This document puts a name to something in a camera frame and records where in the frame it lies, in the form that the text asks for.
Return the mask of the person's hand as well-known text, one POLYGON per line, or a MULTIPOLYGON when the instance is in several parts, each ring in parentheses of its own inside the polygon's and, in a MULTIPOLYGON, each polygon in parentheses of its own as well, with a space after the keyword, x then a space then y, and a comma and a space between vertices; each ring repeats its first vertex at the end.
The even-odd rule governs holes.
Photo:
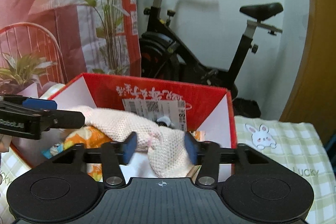
POLYGON ((0 135, 0 153, 5 153, 9 151, 11 140, 12 137, 9 135, 0 135))

